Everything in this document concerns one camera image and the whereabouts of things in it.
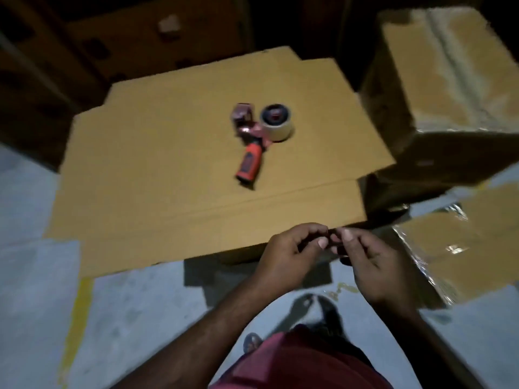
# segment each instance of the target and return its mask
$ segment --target gray floor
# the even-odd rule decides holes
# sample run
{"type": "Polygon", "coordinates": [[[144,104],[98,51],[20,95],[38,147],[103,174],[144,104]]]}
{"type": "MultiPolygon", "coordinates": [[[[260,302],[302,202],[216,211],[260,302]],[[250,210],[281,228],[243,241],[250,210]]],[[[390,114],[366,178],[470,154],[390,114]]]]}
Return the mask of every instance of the gray floor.
{"type": "MultiPolygon", "coordinates": [[[[41,388],[61,387],[60,376],[70,388],[106,388],[183,332],[254,269],[253,264],[225,269],[201,259],[96,279],[81,346],[70,371],[63,371],[60,364],[78,288],[79,246],[41,239],[57,183],[58,176],[0,147],[2,388],[34,387],[35,382],[41,388]]],[[[297,322],[320,320],[318,303],[302,302],[305,295],[329,296],[339,283],[354,286],[351,268],[338,261],[322,264],[306,289],[276,300],[250,323],[216,377],[241,356],[247,333],[265,337],[297,322]]],[[[489,387],[519,387],[512,366],[519,360],[514,326],[519,322],[519,298],[513,287],[501,293],[504,296],[487,295],[490,301],[477,301],[475,307],[469,303],[461,310],[425,315],[489,387]],[[501,314],[511,326],[494,327],[488,311],[495,306],[499,308],[490,316],[501,314]],[[447,314],[448,320],[438,314],[447,314]],[[485,314],[486,320],[479,320],[485,314]],[[468,334],[467,322],[473,327],[468,334]],[[487,356],[482,347],[487,353],[493,347],[493,352],[487,356]]],[[[395,388],[419,388],[405,355],[362,296],[344,288],[337,296],[334,304],[349,339],[395,388]]]]}

